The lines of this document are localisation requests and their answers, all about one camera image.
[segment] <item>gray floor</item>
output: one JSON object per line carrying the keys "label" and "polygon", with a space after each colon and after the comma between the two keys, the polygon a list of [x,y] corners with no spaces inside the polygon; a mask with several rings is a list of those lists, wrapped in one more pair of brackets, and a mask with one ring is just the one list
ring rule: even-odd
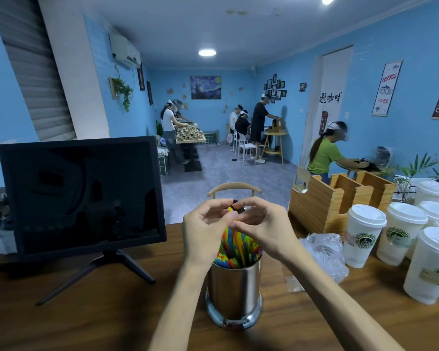
{"label": "gray floor", "polygon": [[[169,173],[161,177],[164,216],[166,224],[182,222],[184,215],[207,200],[206,194],[216,186],[227,182],[244,182],[261,188],[257,195],[284,207],[288,206],[291,188],[296,176],[296,166],[281,164],[279,155],[265,155],[265,164],[255,164],[246,155],[242,165],[234,159],[227,145],[197,146],[203,171],[185,173],[183,166],[174,164]],[[217,198],[241,199],[250,196],[248,190],[230,190],[217,194]]]}

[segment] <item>green circular logo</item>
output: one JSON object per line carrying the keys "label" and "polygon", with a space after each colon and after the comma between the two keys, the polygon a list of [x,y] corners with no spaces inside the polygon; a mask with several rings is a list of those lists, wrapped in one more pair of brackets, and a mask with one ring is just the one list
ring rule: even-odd
{"label": "green circular logo", "polygon": [[354,237],[356,245],[362,249],[371,248],[376,240],[376,236],[372,234],[358,234]]}
{"label": "green circular logo", "polygon": [[400,230],[398,228],[393,228],[390,227],[389,229],[387,229],[386,232],[387,235],[387,239],[389,240],[389,242],[394,242],[400,240],[399,238],[404,238],[404,239],[409,239],[410,236],[407,234],[407,232],[404,232],[403,230]]}

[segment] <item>monitor screen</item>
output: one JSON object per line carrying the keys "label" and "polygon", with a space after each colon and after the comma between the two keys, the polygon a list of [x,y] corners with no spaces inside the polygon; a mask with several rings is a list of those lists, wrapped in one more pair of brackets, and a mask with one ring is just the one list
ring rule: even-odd
{"label": "monitor screen", "polygon": [[20,257],[166,240],[154,137],[0,146]]}

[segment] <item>plastic bag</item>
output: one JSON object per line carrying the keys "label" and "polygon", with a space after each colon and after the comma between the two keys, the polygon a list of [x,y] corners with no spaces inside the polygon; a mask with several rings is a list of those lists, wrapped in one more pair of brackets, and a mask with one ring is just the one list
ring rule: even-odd
{"label": "plastic bag", "polygon": [[[310,234],[299,240],[336,283],[340,283],[350,274],[349,268],[345,266],[343,243],[338,234]],[[285,279],[290,292],[304,290],[296,277],[285,276]]]}

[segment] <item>hand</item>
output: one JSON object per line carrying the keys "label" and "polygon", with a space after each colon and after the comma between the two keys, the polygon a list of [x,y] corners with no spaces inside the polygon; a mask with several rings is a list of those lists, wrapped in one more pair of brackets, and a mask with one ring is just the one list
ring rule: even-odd
{"label": "hand", "polygon": [[369,162],[368,161],[362,161],[358,164],[358,168],[366,168],[369,166]]}
{"label": "hand", "polygon": [[218,255],[224,230],[238,213],[228,212],[233,199],[211,199],[184,216],[184,264],[206,273]]}
{"label": "hand", "polygon": [[258,197],[240,200],[234,208],[253,206],[239,214],[229,226],[256,240],[271,257],[281,260],[295,253],[299,244],[284,207]]}

